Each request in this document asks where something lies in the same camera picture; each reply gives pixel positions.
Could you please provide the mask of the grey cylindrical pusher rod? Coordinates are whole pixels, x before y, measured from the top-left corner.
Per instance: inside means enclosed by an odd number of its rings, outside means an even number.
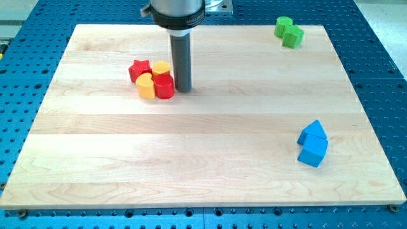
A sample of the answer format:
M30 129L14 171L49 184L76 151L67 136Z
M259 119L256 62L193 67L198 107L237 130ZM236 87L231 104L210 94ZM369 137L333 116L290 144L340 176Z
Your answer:
M178 92L189 92L192 88L190 35L170 36L174 83Z

